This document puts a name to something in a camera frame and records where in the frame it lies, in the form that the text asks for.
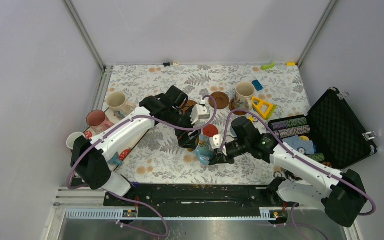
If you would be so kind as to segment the brown wooden coaster top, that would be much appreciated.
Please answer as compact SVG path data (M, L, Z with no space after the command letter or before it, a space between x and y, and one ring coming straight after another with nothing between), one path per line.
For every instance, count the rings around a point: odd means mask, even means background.
M192 109L197 104L194 100L185 100L180 106L179 110L182 115L184 115L189 109Z

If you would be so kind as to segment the blue mug yellow inside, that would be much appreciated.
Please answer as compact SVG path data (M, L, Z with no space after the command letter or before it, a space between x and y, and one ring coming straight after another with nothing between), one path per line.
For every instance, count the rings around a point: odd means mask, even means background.
M198 145L193 152L196 154L196 157L201 164L213 166L216 164L215 149L217 146L214 137L201 134L199 136Z

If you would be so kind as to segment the pink mug dark rim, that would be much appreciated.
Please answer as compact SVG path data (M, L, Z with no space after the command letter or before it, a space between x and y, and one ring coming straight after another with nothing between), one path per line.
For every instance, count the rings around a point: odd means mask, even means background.
M102 110L91 111L86 117L86 122L95 134L101 134L115 125Z

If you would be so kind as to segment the brown wooden coaster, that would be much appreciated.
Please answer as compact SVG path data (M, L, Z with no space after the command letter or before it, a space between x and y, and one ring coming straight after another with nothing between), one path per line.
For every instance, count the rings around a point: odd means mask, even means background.
M230 103L229 96L224 92L216 91L213 92L211 96L214 98L218 110L225 109Z
M247 104L248 104L247 102L244 102L244 103L240 104L239 105L239 109L247 110L247 108L248 108ZM229 107L230 111L234 111L236 109L236 107L235 107L235 100L234 99L230 100L228 107ZM233 114L237 115L237 116L244 116L244 115L246 115L247 113L242 111L242 110L235 111Z
M192 109L197 104L194 100L185 100L180 106L179 110L182 115L184 115L189 109Z

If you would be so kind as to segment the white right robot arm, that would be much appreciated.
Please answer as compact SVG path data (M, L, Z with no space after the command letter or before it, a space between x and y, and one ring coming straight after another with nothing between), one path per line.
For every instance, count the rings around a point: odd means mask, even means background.
M244 116L231 123L236 138L226 142L220 134L209 139L213 155L209 165L233 164L236 157L251 154L255 159L281 167L305 184L276 178L267 191L267 201L273 206L283 202L306 205L325 212L335 223L349 228L369 197L360 175L349 169L343 172L314 161L282 142L272 131L261 133Z

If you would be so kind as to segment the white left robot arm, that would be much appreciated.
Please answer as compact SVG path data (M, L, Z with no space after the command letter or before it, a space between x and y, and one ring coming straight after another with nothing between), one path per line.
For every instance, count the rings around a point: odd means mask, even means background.
M109 129L90 139L79 136L73 144L67 185L70 187L73 176L78 175L90 189L116 194L116 199L124 206L132 204L135 192L131 183L111 170L109 162L135 138L159 123L174 128L181 148L196 148L201 128L195 124L200 119L209 119L211 112L204 97L182 112L182 104L187 100L186 93L171 86L166 93L144 98L132 113Z

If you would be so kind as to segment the red round coaster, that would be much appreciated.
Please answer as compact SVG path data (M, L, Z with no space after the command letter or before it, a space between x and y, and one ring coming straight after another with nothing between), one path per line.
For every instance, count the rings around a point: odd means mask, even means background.
M215 125L209 124L202 129L202 134L205 135L206 137L212 138L215 135L219 134L219 130Z

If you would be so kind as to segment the cream mug with handle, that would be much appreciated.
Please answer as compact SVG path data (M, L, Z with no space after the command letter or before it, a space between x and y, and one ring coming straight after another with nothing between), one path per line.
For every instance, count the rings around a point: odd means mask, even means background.
M256 89L251 82L239 82L235 87L234 108L251 111L253 109L252 98L255 95L255 91Z

